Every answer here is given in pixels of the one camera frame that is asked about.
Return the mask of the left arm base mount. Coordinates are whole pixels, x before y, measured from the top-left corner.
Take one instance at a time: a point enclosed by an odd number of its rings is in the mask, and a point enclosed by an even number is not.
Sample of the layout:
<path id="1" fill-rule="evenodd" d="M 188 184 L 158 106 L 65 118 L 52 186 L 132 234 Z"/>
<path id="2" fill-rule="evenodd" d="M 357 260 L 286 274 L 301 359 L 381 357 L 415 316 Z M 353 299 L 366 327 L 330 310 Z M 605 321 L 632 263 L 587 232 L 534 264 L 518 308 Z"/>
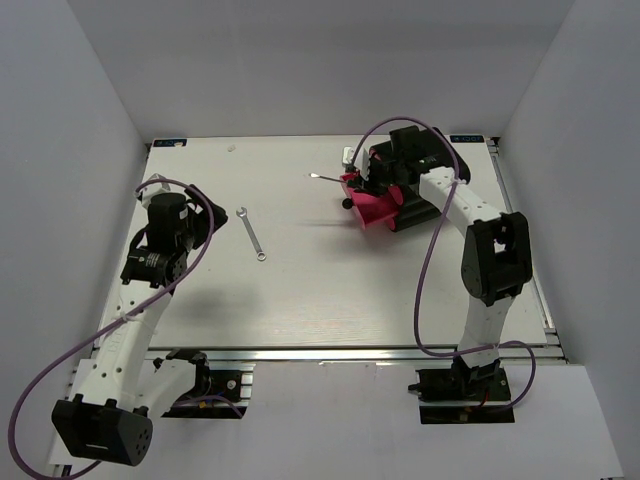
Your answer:
<path id="1" fill-rule="evenodd" d="M 253 371 L 251 366 L 231 363 L 213 363 L 210 366 L 208 399 L 174 406 L 164 418 L 198 420 L 239 420 L 240 416 L 229 405 L 244 414 L 251 398 Z"/>

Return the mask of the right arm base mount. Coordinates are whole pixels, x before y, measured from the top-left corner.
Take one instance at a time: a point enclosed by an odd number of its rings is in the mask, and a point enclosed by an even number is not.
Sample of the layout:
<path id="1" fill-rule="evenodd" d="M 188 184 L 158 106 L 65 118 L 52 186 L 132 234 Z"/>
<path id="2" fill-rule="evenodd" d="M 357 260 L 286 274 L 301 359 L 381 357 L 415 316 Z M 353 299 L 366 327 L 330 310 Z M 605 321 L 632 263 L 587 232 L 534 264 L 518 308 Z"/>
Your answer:
<path id="1" fill-rule="evenodd" d="M 465 384 L 452 369 L 417 370 L 408 392 L 418 398 L 422 425 L 513 424 L 515 415 L 506 372 Z"/>

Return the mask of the pink drawer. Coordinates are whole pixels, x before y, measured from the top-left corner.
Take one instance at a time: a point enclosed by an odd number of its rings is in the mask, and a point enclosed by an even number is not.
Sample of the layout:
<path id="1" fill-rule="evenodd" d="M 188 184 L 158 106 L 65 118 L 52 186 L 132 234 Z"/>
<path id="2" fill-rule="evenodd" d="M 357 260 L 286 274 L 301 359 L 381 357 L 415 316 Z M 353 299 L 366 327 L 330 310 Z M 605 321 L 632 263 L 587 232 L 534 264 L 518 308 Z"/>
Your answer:
<path id="1" fill-rule="evenodd" d="M 404 202 L 400 188 L 392 186 L 382 196 L 376 197 L 357 192 L 346 184 L 347 181 L 355 180 L 356 177 L 356 173 L 345 173 L 340 176 L 344 181 L 342 189 L 345 193 L 342 207 L 355 214 L 363 229 L 376 224 L 385 224 L 390 230 L 394 230 L 396 217 Z"/>

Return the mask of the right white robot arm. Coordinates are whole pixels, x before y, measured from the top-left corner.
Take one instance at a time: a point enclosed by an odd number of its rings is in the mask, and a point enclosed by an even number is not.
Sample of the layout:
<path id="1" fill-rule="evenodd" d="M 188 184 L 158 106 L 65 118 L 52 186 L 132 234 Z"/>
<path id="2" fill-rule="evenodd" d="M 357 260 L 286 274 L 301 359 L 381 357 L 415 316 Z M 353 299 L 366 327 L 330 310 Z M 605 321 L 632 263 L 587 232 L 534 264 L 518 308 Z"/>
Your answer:
<path id="1" fill-rule="evenodd" d="M 421 371 L 410 389 L 428 402 L 490 399 L 504 377 L 498 348 L 507 314 L 533 276 L 526 217 L 477 195 L 452 143 L 426 125 L 395 129 L 370 148 L 345 149 L 342 165 L 342 205 L 363 225 L 385 222 L 398 231 L 438 219 L 462 235 L 460 275 L 469 295 L 462 338 L 449 368 Z"/>

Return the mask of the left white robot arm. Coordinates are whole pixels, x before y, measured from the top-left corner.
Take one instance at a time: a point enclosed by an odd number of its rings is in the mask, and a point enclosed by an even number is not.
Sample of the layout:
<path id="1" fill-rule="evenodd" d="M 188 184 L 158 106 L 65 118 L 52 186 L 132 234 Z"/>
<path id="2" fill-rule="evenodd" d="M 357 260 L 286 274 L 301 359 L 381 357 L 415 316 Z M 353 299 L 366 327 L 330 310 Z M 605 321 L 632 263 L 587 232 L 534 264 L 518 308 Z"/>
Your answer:
<path id="1" fill-rule="evenodd" d="M 120 274 L 114 327 L 103 333 L 91 370 L 70 400 L 59 400 L 52 423 L 76 458 L 137 466 L 155 421 L 175 404 L 205 396 L 211 374 L 204 353 L 177 349 L 140 378 L 151 339 L 180 282 L 196 266 L 225 210 L 198 187 L 153 176 L 136 191 L 146 222 L 130 241 Z"/>

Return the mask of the black drawer cabinet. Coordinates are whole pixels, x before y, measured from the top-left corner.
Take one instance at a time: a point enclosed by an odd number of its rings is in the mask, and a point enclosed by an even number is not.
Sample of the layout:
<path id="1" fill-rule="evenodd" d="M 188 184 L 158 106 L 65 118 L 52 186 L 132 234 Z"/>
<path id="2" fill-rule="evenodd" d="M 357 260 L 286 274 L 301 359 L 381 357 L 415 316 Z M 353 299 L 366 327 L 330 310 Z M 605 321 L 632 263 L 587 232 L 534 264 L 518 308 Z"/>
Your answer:
<path id="1" fill-rule="evenodd" d="M 393 232 L 433 220 L 446 212 L 455 188 L 470 181 L 470 170 L 460 154 L 437 129 L 404 127 L 389 133 L 389 140 L 374 145 L 380 154 L 406 150 L 410 185 L 400 188 L 403 204 Z"/>

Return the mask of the large green-handled screwdriver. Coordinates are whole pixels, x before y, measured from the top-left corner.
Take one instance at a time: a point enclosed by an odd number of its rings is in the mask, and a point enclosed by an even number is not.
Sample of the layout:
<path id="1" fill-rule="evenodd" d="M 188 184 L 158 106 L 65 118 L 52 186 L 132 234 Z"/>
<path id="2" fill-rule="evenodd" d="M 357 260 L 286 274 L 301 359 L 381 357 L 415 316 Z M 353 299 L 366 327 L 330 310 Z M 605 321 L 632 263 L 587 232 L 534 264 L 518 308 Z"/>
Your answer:
<path id="1" fill-rule="evenodd" d="M 312 179 L 339 183 L 341 185 L 346 185 L 347 187 L 350 187 L 350 188 L 358 188 L 361 185 L 358 180 L 344 180 L 342 178 L 329 177 L 329 176 L 326 176 L 326 175 L 320 175 L 320 174 L 313 173 L 313 172 L 309 173 L 308 176 L 310 178 L 312 178 Z"/>

